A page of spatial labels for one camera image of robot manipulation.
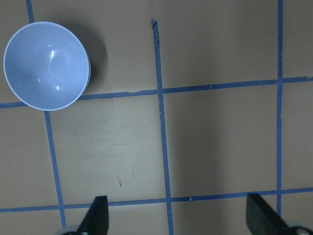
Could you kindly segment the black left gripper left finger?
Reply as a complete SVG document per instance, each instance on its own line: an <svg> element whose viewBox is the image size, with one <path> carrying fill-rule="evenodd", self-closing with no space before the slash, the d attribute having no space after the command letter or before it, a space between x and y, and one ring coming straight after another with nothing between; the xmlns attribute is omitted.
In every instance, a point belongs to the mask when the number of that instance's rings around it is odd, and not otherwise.
<svg viewBox="0 0 313 235"><path fill-rule="evenodd" d="M79 235L106 235L108 233L108 199L96 196L77 229Z"/></svg>

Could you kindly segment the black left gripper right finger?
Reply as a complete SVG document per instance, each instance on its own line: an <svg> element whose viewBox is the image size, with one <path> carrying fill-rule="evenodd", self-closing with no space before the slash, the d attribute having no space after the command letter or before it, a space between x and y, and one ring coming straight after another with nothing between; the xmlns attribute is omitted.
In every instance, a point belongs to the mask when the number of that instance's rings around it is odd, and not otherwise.
<svg viewBox="0 0 313 235"><path fill-rule="evenodd" d="M285 235L290 227L257 193L246 197L246 225L252 235Z"/></svg>

